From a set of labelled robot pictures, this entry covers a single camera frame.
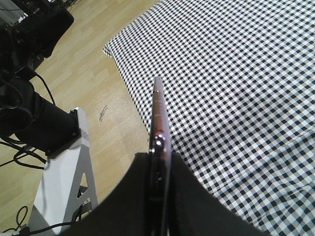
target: gingham tablecloth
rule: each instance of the gingham tablecloth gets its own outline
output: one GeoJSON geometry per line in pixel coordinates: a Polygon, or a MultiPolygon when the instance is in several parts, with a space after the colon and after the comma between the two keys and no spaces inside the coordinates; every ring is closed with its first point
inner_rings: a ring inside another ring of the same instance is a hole
{"type": "Polygon", "coordinates": [[[163,78],[172,146],[210,194],[272,235],[311,236],[314,35],[314,1],[162,0],[104,52],[148,130],[163,78]]]}

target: white metal stand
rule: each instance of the white metal stand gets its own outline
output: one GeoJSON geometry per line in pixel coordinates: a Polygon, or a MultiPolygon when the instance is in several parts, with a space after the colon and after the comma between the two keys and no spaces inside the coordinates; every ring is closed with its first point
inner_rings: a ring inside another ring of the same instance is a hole
{"type": "MultiPolygon", "coordinates": [[[[28,223],[30,231],[71,222],[82,205],[84,211],[97,206],[86,114],[81,108],[76,110],[81,136],[67,149],[48,156],[28,223]],[[87,189],[80,187],[83,174],[87,189]],[[80,197],[79,189],[84,192],[80,197]]],[[[53,236],[67,227],[56,227],[40,235],[53,236]]]]}

